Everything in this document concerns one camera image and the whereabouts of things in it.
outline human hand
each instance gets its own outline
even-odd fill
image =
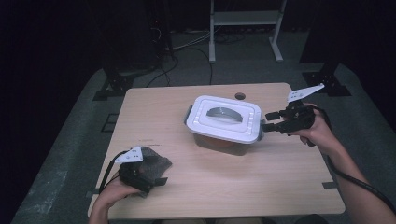
[[[96,199],[96,203],[102,206],[111,207],[115,202],[125,198],[126,196],[140,192],[139,189],[135,189],[131,186],[124,184],[118,173],[114,174],[109,183],[105,186],[103,191],[99,194]]]
[[[304,144],[307,144],[309,140],[313,144],[317,145],[322,153],[332,155],[335,150],[342,147],[342,145],[330,130],[325,119],[323,118],[323,115],[316,109],[314,109],[314,113],[315,122],[311,128],[302,129],[289,134],[300,135],[300,139]]]

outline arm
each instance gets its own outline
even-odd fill
[[[322,153],[330,157],[339,171],[368,183],[347,150],[332,134],[320,113],[318,111],[315,113],[315,123],[310,129],[290,134],[300,135],[305,144],[309,139]],[[396,223],[395,214],[374,194],[340,176],[337,176],[337,181],[353,223]]]
[[[130,186],[125,185],[120,181],[120,178],[116,175],[110,180],[104,190],[99,194],[93,204],[90,214],[90,224],[107,224],[108,222],[108,210],[117,201],[125,198],[126,196],[137,193],[140,190],[134,189]]]

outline forearm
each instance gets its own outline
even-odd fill
[[[335,148],[329,156],[337,170],[368,183],[344,147]],[[353,223],[396,223],[393,212],[373,193],[343,177],[337,176],[337,181]]]
[[[89,224],[107,224],[109,208],[107,205],[95,202],[91,210]]]

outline container lid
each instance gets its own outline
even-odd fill
[[[215,96],[198,97],[186,124],[192,133],[251,144],[258,140],[262,111],[252,103]]]

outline gray carpet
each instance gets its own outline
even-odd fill
[[[176,52],[177,67],[168,73],[171,86],[196,86],[286,82],[293,89],[305,88],[302,72],[318,71],[322,66],[299,64],[307,33],[280,33],[278,45],[284,57],[276,63],[268,43],[269,34],[245,35],[231,45],[216,45],[213,77],[205,55],[196,49]],[[187,43],[197,35],[173,35],[174,46]],[[193,46],[208,53],[207,43]],[[169,57],[163,69],[174,65]],[[138,77],[134,88],[143,88],[162,71]],[[316,93],[306,99],[326,109],[333,131],[345,144],[363,173],[379,190],[396,203],[396,137],[357,76],[340,65],[335,75],[352,96],[329,97]],[[111,133],[101,132],[108,114],[119,113],[122,97],[93,101],[106,80],[102,70],[92,75],[60,131],[50,154],[22,203],[13,223],[87,223],[91,192],[97,182]],[[168,85],[165,77],[150,87]],[[324,216],[329,223],[350,223],[347,213]],[[294,223],[299,217],[271,217],[276,223]],[[150,223],[150,221],[114,220],[111,223]]]

